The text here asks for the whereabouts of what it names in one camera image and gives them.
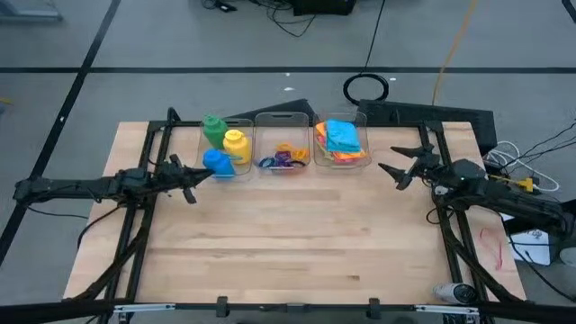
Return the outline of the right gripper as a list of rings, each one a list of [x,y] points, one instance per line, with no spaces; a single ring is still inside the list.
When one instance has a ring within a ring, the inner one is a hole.
[[[400,191],[405,190],[414,177],[425,180],[432,185],[455,187],[453,164],[444,164],[438,154],[432,153],[433,148],[434,146],[431,144],[422,145],[418,148],[392,146],[392,151],[415,160],[407,172],[384,163],[379,163],[378,166],[391,176],[396,183],[396,189]]]

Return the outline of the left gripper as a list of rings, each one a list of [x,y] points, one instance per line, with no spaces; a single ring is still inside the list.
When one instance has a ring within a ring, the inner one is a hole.
[[[180,188],[188,204],[197,203],[192,188],[213,174],[214,171],[208,168],[185,166],[177,154],[170,155],[168,161],[158,163],[155,171],[159,185],[165,191]]]

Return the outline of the blue plastic sports bottle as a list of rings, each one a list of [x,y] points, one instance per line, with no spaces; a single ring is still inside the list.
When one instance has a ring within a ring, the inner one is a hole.
[[[234,177],[238,175],[234,163],[241,157],[230,155],[216,148],[206,150],[202,155],[202,164],[213,171],[214,177]]]

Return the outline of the green plastic sports bottle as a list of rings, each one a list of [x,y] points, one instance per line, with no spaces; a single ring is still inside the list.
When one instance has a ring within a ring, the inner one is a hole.
[[[205,115],[202,120],[202,131],[214,148],[224,149],[223,141],[228,125],[223,119],[214,115]]]

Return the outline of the yellow plastic sports bottle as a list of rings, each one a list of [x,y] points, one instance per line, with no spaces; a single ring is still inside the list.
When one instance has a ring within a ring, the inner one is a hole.
[[[233,156],[233,162],[237,165],[246,164],[251,159],[251,142],[240,130],[227,130],[224,134],[223,147]]]

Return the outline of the orange microfibre cloth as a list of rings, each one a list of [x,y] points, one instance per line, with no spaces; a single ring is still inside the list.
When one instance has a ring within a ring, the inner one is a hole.
[[[326,145],[326,128],[325,128],[325,121],[321,121],[318,122],[315,127],[314,127],[315,131],[316,131],[316,135],[315,135],[315,139],[317,137],[322,137],[325,140],[325,145]],[[348,153],[350,155],[352,155],[353,157],[355,157],[355,160],[361,159],[361,158],[365,158],[366,157],[366,152],[365,150],[362,148],[361,146],[361,150],[359,152],[356,153]]]

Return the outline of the blue microfibre cloth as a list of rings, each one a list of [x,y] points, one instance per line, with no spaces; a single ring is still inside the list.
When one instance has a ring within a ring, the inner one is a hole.
[[[353,123],[328,119],[325,121],[325,128],[328,151],[356,153],[361,150],[356,127]]]

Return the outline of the pink microfibre cloth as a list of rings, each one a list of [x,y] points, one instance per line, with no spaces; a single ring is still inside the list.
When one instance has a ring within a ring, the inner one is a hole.
[[[322,137],[316,138],[316,144],[322,155],[327,160],[336,164],[350,164],[356,161],[356,158],[348,153],[329,152],[325,145],[325,140]]]

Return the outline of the clear plastic bin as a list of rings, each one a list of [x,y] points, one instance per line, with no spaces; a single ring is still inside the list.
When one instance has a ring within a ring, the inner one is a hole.
[[[347,122],[355,128],[360,150],[354,153],[329,151],[327,148],[327,120]],[[329,171],[353,172],[368,166],[371,162],[368,138],[367,117],[362,112],[321,112],[313,118],[313,149],[315,164]]]
[[[305,167],[262,168],[258,163],[275,157],[276,146],[290,143],[295,149],[308,149],[311,162],[309,115],[305,112],[261,112],[255,118],[253,164],[264,175],[289,175],[300,173]]]
[[[238,172],[238,175],[234,176],[234,177],[214,177],[213,175],[211,176],[212,178],[215,178],[217,180],[227,180],[227,181],[231,181],[231,180],[239,180],[241,177],[246,176],[252,166],[252,157],[253,157],[253,149],[252,149],[252,142],[253,142],[253,122],[251,120],[247,120],[247,119],[234,119],[234,118],[221,118],[223,119],[227,125],[228,125],[228,130],[239,130],[242,131],[247,137],[248,140],[251,142],[251,159],[248,163],[246,164],[242,164],[242,165],[237,165],[234,163],[234,167],[236,168],[236,171]],[[206,139],[206,137],[203,134],[203,121],[201,122],[201,137],[200,137],[200,142],[198,145],[198,156],[195,162],[195,165],[197,167],[205,167],[203,165],[203,153],[208,150],[208,149],[215,149],[210,142]]]

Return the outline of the large black angular panel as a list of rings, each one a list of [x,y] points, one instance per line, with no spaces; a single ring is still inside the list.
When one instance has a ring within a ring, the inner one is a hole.
[[[369,127],[408,126],[422,122],[469,122],[482,155],[498,145],[492,111],[414,103],[361,100],[357,108]]]

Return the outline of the yellow plug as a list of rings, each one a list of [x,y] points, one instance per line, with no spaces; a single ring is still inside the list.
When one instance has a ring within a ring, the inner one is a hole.
[[[500,180],[508,184],[513,184],[527,193],[532,193],[535,189],[535,183],[532,177],[526,177],[521,180],[514,180],[505,176],[490,175],[490,178]]]

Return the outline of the red rubber band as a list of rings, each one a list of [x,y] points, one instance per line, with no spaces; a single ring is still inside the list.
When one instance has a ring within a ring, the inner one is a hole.
[[[482,228],[479,232],[481,246],[490,253],[494,261],[494,269],[503,267],[502,241],[496,232],[490,228]]]

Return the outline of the white paper sheet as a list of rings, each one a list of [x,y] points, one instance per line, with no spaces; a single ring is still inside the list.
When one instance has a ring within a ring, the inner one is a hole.
[[[539,229],[508,236],[513,257],[517,261],[527,261],[540,266],[552,263],[549,235]]]

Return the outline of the black equipment box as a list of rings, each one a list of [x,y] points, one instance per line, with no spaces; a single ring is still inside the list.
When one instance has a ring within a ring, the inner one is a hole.
[[[293,15],[305,14],[334,14],[348,15],[355,5],[356,0],[287,0],[292,6]]]

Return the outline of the grey metal base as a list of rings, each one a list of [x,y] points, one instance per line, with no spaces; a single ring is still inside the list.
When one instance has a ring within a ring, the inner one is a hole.
[[[53,0],[0,0],[0,21],[58,22],[62,19]]]

